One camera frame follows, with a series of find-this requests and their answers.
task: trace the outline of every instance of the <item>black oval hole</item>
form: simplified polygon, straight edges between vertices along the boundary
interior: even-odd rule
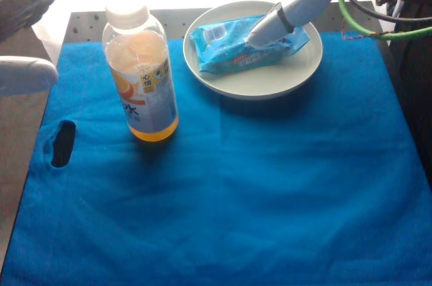
[[[68,164],[74,148],[76,125],[72,121],[61,122],[60,130],[53,142],[53,167],[61,168]]]

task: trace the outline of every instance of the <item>beverage bottle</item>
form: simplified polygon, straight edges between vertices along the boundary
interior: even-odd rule
[[[178,125],[165,31],[145,5],[105,8],[102,44],[130,131],[149,142]]]

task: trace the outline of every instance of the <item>white bottle cap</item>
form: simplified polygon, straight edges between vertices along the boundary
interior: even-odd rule
[[[131,1],[117,1],[105,6],[107,21],[114,28],[131,30],[143,25],[150,16],[146,5],[137,5]]]

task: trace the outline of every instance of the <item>wet wipes package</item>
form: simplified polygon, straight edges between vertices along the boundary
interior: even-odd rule
[[[303,28],[262,49],[246,43],[249,32],[263,16],[240,18],[223,23],[199,26],[191,34],[195,42],[200,72],[232,74],[270,65],[297,53],[308,41]]]

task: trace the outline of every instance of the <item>plate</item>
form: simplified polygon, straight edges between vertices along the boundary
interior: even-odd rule
[[[273,5],[266,1],[239,1],[210,9],[197,18],[189,27],[183,43],[184,59],[194,76],[219,94],[244,100],[275,98],[293,91],[307,81],[317,70],[323,57],[321,37],[311,23],[304,26],[309,42],[295,55],[279,63],[228,75],[199,72],[195,44],[190,39],[190,34],[196,27],[266,14]]]

